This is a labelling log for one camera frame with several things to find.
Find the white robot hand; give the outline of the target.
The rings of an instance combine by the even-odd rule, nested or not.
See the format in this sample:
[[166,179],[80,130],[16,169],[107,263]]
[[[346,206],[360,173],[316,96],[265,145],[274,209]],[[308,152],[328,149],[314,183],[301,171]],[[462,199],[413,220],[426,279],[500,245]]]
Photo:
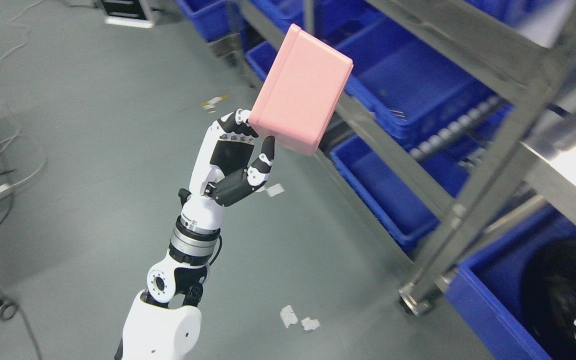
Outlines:
[[275,159],[275,137],[265,137],[261,151],[248,161],[259,135],[249,125],[251,111],[236,109],[212,123],[190,174],[180,190],[180,231],[192,236],[216,233],[226,208],[247,198],[266,184]]

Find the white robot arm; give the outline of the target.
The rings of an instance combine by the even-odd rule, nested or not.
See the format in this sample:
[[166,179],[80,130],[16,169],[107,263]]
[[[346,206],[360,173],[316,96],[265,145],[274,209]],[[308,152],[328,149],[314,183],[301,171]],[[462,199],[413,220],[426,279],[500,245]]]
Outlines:
[[237,109],[207,128],[189,186],[178,191],[181,211],[166,254],[134,297],[116,360],[183,360],[197,343],[199,303],[223,245],[224,212],[262,188],[274,164],[273,136],[252,158],[259,136],[249,118],[249,110]]

